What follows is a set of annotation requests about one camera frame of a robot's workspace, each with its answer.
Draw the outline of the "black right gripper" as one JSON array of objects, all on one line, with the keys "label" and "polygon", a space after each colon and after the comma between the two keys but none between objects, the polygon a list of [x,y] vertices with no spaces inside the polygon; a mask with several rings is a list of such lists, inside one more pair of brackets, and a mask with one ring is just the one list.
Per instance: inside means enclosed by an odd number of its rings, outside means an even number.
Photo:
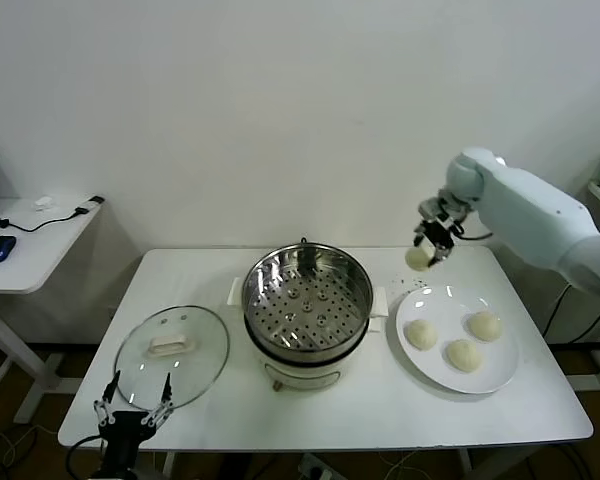
[{"label": "black right gripper", "polygon": [[424,219],[424,224],[414,229],[414,246],[420,246],[425,239],[434,246],[428,266],[446,260],[455,246],[454,235],[459,233],[455,219],[448,214],[438,214]]}]

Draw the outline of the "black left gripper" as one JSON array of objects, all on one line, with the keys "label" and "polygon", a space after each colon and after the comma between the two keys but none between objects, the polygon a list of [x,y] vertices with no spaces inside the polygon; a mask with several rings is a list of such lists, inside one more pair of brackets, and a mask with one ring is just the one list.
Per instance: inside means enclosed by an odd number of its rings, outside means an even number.
[{"label": "black left gripper", "polygon": [[93,403],[99,434],[107,445],[104,468],[132,468],[140,445],[153,437],[153,428],[160,428],[174,411],[171,374],[168,373],[159,404],[146,412],[114,412],[111,402],[116,393],[120,371],[116,370],[100,399]]}]

